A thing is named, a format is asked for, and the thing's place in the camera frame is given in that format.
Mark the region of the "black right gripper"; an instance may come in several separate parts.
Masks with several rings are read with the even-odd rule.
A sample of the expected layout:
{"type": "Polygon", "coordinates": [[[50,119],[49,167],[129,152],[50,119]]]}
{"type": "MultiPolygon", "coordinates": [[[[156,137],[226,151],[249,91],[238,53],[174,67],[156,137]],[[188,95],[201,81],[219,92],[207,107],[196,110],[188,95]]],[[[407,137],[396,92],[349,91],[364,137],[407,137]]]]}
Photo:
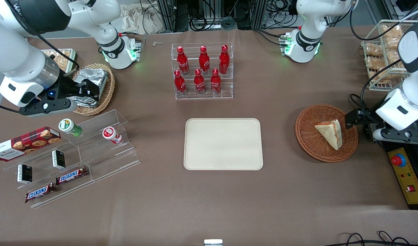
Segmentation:
{"type": "Polygon", "coordinates": [[[84,96],[81,89],[83,91],[98,91],[99,87],[89,79],[83,79],[78,87],[78,83],[61,73],[56,81],[56,99],[77,96],[80,102],[98,102],[100,100],[100,96],[93,93],[84,96]]]}

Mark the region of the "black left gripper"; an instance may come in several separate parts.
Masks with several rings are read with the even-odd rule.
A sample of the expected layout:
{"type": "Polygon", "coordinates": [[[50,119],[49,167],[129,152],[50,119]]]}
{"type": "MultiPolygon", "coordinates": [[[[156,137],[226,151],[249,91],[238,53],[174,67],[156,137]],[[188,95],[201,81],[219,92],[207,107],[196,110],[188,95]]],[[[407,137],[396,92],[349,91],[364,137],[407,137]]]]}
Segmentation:
{"type": "Polygon", "coordinates": [[[350,129],[357,125],[381,124],[376,114],[371,115],[369,110],[353,109],[345,114],[345,128],[350,129]]]}

